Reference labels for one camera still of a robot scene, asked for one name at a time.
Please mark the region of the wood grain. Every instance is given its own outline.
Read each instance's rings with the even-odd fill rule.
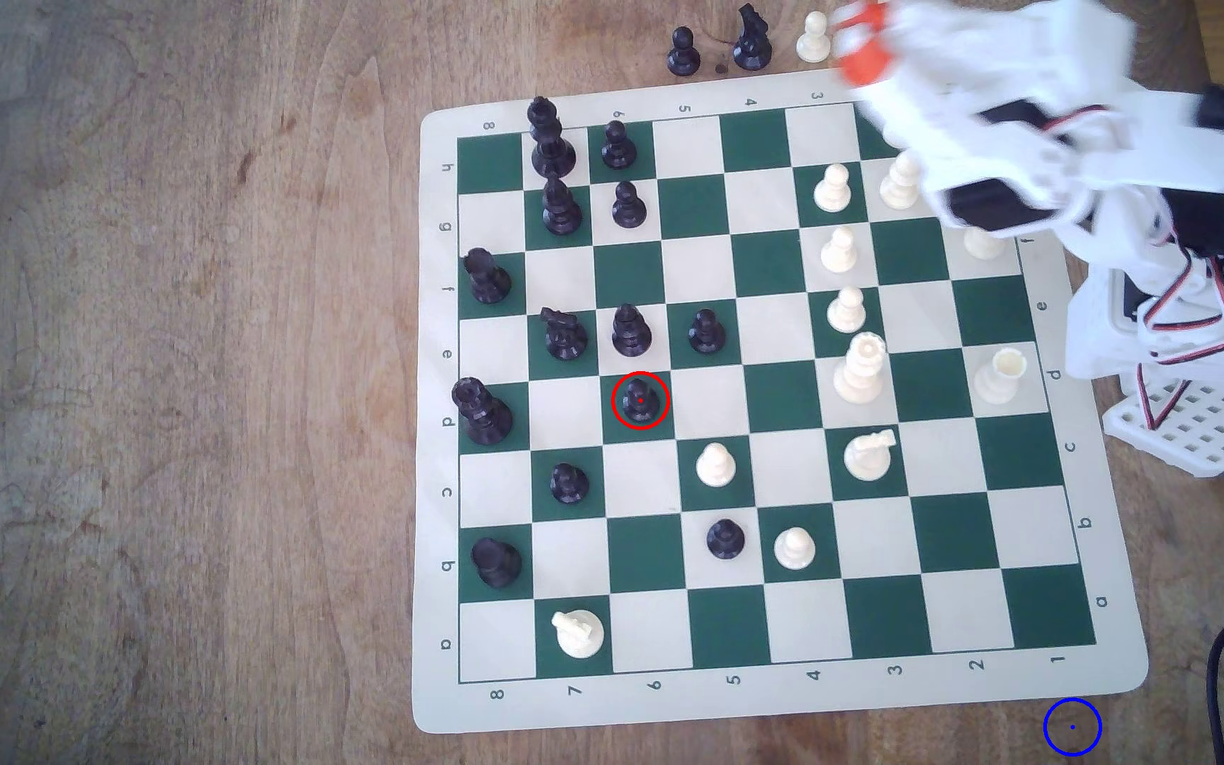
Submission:
[[[1055,761],[1050,701],[414,727],[419,122],[668,84],[678,23],[715,78],[733,6],[0,2],[0,763]],[[1113,6],[1202,83],[1187,1]],[[1078,760],[1204,763],[1224,476],[1109,457],[1152,666]]]

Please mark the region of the black chess piece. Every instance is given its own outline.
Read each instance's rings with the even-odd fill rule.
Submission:
[[[710,307],[704,307],[692,318],[688,335],[688,344],[699,354],[714,354],[725,348],[725,326]]]
[[[722,561],[730,561],[744,550],[744,530],[731,519],[721,519],[705,531],[705,548]]]
[[[635,142],[625,135],[625,122],[612,120],[602,129],[602,163],[613,170],[625,170],[635,163]]]
[[[471,248],[463,258],[465,272],[470,277],[470,294],[483,304],[496,304],[509,296],[513,278],[493,261],[485,248]]]
[[[579,357],[589,348],[589,330],[578,316],[542,307],[541,322],[546,322],[546,350],[561,361]]]
[[[772,60],[772,43],[769,43],[769,23],[750,2],[739,9],[739,40],[734,43],[734,62],[742,70],[756,72]]]
[[[622,304],[612,316],[612,348],[622,356],[640,356],[650,350],[650,326],[632,304]]]
[[[635,193],[635,184],[622,181],[616,185],[616,200],[612,203],[612,222],[623,229],[634,229],[645,223],[645,201]]]
[[[561,179],[547,179],[541,191],[541,223],[557,236],[572,235],[584,223],[584,212],[574,192]]]
[[[470,546],[470,562],[480,574],[480,581],[499,589],[513,584],[523,573],[523,554],[519,548],[485,536]]]
[[[569,463],[554,465],[551,470],[551,496],[565,506],[588,497],[589,475]]]
[[[670,50],[670,71],[681,78],[695,75],[701,65],[701,54],[692,47],[692,29],[673,29],[673,50]]]
[[[492,447],[513,430],[513,410],[475,377],[455,381],[452,401],[461,412],[461,428],[471,442]]]

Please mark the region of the vinyl chess mat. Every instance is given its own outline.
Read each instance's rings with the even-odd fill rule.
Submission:
[[[430,114],[421,129],[417,526],[414,709],[432,732],[589,726],[1116,693],[1147,672],[1131,569],[1094,395],[1065,377],[1070,284],[1061,245],[1022,237],[971,257],[925,201],[885,206],[896,151],[830,72],[552,97],[574,144],[569,184],[584,223],[542,228],[526,100]],[[601,162],[623,120],[638,158]],[[825,166],[849,170],[852,202],[820,211]],[[632,180],[649,215],[611,219]],[[820,266],[836,224],[858,264]],[[481,246],[513,278],[498,304],[469,293],[461,256]],[[835,392],[853,335],[825,322],[860,286],[863,330],[889,346],[870,404]],[[644,356],[612,349],[616,306],[654,332]],[[558,361],[542,306],[575,313],[589,348]],[[726,348],[699,354],[687,328],[715,310]],[[969,378],[1001,348],[1028,372],[985,404]],[[633,430],[611,408],[630,373],[670,411]],[[457,426],[458,377],[514,414],[480,447]],[[863,482],[843,446],[890,427],[891,470]],[[696,476],[706,443],[737,460],[728,485]],[[551,496],[556,463],[590,494]],[[747,535],[714,558],[711,524]],[[799,525],[805,569],[772,542]],[[477,539],[519,548],[509,586],[480,581]],[[584,608],[606,633],[573,659],[554,611]]]

